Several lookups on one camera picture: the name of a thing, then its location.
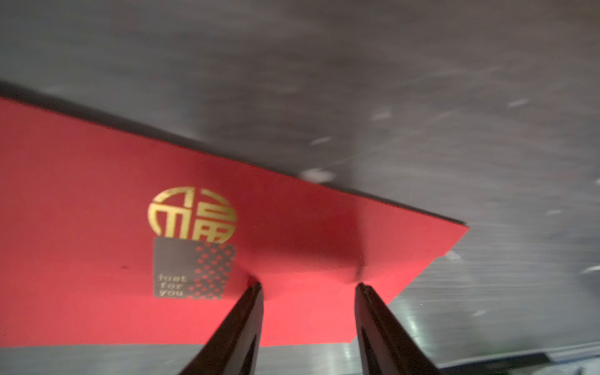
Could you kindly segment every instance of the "red envelope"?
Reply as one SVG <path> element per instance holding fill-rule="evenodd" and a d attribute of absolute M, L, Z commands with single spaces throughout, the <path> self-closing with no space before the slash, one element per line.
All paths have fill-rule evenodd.
<path fill-rule="evenodd" d="M 349 342 L 357 282 L 390 302 L 467 231 L 10 100 L 0 154 L 2 346 L 204 344 L 249 277 L 262 346 Z M 155 297 L 157 236 L 232 245 L 222 299 Z"/>

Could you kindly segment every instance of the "dark edge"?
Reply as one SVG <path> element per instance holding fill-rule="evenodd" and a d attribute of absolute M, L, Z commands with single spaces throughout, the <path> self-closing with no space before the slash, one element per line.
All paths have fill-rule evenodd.
<path fill-rule="evenodd" d="M 260 343 L 262 333 L 263 313 L 262 286 L 248 286 L 206 345 L 179 375 L 224 374 L 227 366 L 236 362 L 239 362 L 242 369 L 248 370 L 247 374 L 253 374 L 258 355 L 257 344 Z M 248 348 L 244 347 L 244 341 L 252 336 L 254 339 L 247 343 Z M 234 356 L 240 350 L 243 350 L 242 361 Z"/>
<path fill-rule="evenodd" d="M 244 163 L 262 169 L 270 170 L 272 172 L 279 173 L 288 177 L 297 178 L 296 176 L 291 175 L 289 172 L 277 170 L 272 167 L 263 166 L 261 164 L 250 164 L 247 161 L 240 160 L 236 157 L 232 157 L 231 155 L 220 153 L 202 142 L 178 136 L 176 134 L 154 128 L 150 125 L 146 125 L 141 122 L 126 119 L 116 115 L 111 115 L 110 113 L 83 106 L 81 104 L 76 104 L 72 101 L 56 98 L 51 95 L 47 95 L 42 92 L 35 91 L 24 86 L 17 85 L 15 83 L 7 82 L 4 80 L 0 80 L 0 97 L 18 101 L 23 104 L 29 104 L 34 107 L 38 107 L 51 112 L 60 113 L 62 115 L 74 117 L 84 121 L 93 122 L 100 126 L 122 130 L 145 138 L 171 143 L 176 146 L 204 152 L 206 154 L 211 154 L 228 160 L 237 161 L 239 163 Z M 425 214 L 431 217 L 436 217 L 462 226 L 467 226 L 464 221 L 436 214 L 434 212 L 426 211 L 424 209 L 420 209 L 404 203 L 396 202 L 391 199 L 381 198 L 362 191 L 337 186 L 335 184 L 323 184 L 323 186 L 340 191 L 342 193 L 352 194 L 355 196 L 376 200 L 378 202 L 382 202 L 388 205 L 408 209 L 410 211 L 418 212 L 420 214 Z"/>
<path fill-rule="evenodd" d="M 373 344 L 371 344 L 373 351 L 382 357 L 387 357 L 388 362 L 395 364 L 397 371 L 394 373 L 442 375 L 370 285 L 359 283 L 356 286 L 355 319 L 358 335 L 361 334 L 358 332 L 360 326 L 367 328 L 367 335 L 371 338 L 379 338 L 373 340 Z M 361 337 L 358 337 L 358 340 L 361 349 L 361 360 L 365 361 L 365 358 L 363 358 L 364 344 L 361 342 L 363 340 L 361 340 Z M 363 371 L 366 374 L 365 370 L 367 369 L 363 365 Z"/>
<path fill-rule="evenodd" d="M 458 366 L 444 367 L 440 370 L 446 375 L 496 375 L 508 370 L 551 363 L 545 353 L 533 353 L 488 361 L 473 362 Z"/>

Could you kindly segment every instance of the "red dot pattern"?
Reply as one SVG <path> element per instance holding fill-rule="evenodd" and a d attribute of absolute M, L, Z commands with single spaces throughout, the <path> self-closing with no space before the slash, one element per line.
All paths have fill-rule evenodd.
<path fill-rule="evenodd" d="M 195 248 L 194 254 L 200 267 L 194 271 L 200 275 L 188 288 L 190 295 L 187 298 L 221 299 L 231 271 L 235 248 L 229 244 L 203 242 Z"/>

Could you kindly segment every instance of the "brushed metal surface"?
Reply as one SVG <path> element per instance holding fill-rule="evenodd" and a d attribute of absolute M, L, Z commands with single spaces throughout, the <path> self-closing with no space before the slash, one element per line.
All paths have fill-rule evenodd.
<path fill-rule="evenodd" d="M 3 0 L 0 78 L 466 221 L 391 304 L 442 364 L 600 340 L 599 38 L 592 0 Z M 196 350 L 0 370 L 176 373 Z M 281 372 L 359 373 L 355 343 L 261 349 Z"/>

